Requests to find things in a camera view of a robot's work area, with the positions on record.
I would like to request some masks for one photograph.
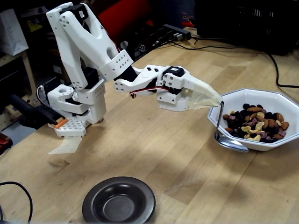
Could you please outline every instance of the wooden tabletop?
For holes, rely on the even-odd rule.
[[[280,83],[299,85],[299,61],[275,59]],[[272,61],[253,50],[165,46],[134,66],[147,64],[181,65],[220,94],[247,87],[299,102],[299,90],[279,89]],[[152,223],[299,222],[299,140],[268,152],[236,153],[215,142],[208,109],[162,110],[155,96],[132,99],[115,92],[112,82],[106,91],[105,119],[88,127],[76,153],[48,155],[63,139],[44,126],[0,156],[0,181],[28,189],[33,222],[82,222],[87,192],[115,176],[138,178],[153,189]],[[29,202],[17,186],[1,186],[0,205],[6,220],[27,220]]]

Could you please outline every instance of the red wire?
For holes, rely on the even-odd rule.
[[[134,91],[131,91],[131,93],[135,93],[135,92],[141,92],[141,91],[146,91],[146,90],[152,90],[152,89],[162,89],[162,90],[169,90],[168,88],[166,87],[162,87],[162,86],[154,86],[154,87],[148,87],[148,88],[143,88],[143,89],[139,89],[139,90],[134,90]]]

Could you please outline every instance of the black bowl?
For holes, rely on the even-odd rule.
[[[114,177],[94,186],[86,195],[82,212],[87,223],[142,224],[155,210],[153,191],[132,177]]]

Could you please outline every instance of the black crate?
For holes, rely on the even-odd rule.
[[[299,0],[195,0],[198,35],[284,55],[299,41]]]

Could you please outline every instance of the metal spoon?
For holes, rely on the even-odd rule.
[[[237,151],[237,152],[241,152],[241,153],[247,153],[248,149],[242,145],[240,142],[233,140],[230,137],[224,136],[219,130],[219,124],[221,121],[221,117],[222,117],[222,112],[223,112],[223,106],[224,106],[224,102],[222,101],[220,103],[221,108],[220,108],[220,113],[219,113],[219,118],[218,118],[218,122],[217,122],[217,126],[216,129],[214,131],[214,138],[215,140],[223,147],[229,148],[231,150]]]

